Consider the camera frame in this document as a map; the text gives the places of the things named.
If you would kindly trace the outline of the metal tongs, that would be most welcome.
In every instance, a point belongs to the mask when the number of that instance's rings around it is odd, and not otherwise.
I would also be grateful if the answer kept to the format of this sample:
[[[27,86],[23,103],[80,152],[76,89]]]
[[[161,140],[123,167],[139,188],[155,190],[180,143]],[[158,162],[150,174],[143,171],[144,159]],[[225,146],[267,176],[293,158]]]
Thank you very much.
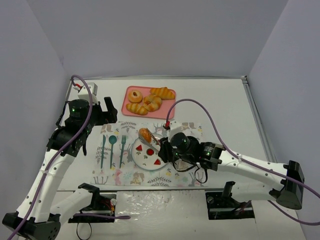
[[[156,145],[159,145],[160,142],[158,139],[150,132],[148,128],[140,128],[138,131],[139,140],[155,153],[158,153],[160,150],[156,148]]]

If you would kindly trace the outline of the sesame bun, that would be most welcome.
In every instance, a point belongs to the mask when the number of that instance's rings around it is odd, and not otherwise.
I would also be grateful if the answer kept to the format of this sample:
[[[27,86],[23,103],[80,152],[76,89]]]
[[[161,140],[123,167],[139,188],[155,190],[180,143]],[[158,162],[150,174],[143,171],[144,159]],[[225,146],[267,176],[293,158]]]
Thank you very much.
[[[144,142],[152,142],[152,136],[147,128],[140,128],[138,131],[138,137]]]

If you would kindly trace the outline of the large curled croissant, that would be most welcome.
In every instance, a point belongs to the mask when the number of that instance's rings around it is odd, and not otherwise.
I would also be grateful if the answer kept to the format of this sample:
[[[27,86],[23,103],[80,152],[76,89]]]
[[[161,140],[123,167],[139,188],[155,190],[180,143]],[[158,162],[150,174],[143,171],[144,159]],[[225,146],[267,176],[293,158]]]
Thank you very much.
[[[162,105],[162,99],[155,94],[150,94],[143,98],[143,107],[148,112],[157,111],[161,107],[161,105]]]

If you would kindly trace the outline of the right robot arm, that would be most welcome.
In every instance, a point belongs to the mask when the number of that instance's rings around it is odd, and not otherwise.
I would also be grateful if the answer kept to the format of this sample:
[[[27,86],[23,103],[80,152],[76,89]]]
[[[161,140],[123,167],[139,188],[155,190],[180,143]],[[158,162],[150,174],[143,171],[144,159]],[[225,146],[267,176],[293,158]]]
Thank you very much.
[[[182,160],[205,172],[229,172],[254,180],[250,184],[226,182],[223,197],[237,202],[249,200],[275,201],[282,207],[300,210],[305,181],[302,168],[296,161],[288,164],[252,158],[244,161],[238,153],[230,154],[224,146],[213,142],[199,142],[193,136],[179,132],[172,138],[159,140],[158,156],[165,163]]]

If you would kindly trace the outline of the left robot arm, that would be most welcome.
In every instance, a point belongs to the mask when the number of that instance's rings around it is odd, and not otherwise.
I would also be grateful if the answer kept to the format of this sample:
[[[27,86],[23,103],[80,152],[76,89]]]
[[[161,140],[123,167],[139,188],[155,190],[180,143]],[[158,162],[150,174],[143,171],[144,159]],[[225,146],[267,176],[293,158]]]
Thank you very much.
[[[104,98],[106,111],[99,102],[75,99],[68,102],[69,117],[51,135],[41,168],[21,205],[6,213],[2,224],[28,240],[54,240],[61,225],[85,208],[94,208],[100,189],[81,184],[67,199],[52,205],[61,181],[79,151],[87,152],[86,143],[93,127],[117,122],[118,111],[110,97]]]

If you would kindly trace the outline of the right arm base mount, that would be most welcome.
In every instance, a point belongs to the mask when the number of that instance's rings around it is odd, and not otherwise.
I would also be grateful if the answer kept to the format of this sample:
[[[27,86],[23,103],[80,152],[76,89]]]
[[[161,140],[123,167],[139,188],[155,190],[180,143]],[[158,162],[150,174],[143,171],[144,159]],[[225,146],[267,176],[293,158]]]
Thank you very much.
[[[232,198],[236,183],[229,181],[223,189],[206,191],[206,206],[209,220],[254,219],[255,214],[250,201],[239,202]]]

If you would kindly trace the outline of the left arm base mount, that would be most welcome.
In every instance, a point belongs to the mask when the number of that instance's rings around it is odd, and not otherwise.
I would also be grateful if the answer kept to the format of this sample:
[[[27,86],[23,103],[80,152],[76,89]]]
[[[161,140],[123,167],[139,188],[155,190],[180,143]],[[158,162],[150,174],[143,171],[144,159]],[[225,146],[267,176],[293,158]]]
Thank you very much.
[[[94,215],[104,215],[104,216],[115,216],[115,205],[117,204],[117,195],[106,193],[102,194],[95,205],[87,206],[82,208],[78,214],[94,214]],[[75,216],[68,220],[68,223],[114,223],[114,219],[110,218],[101,218],[101,217],[94,217],[94,216]]]

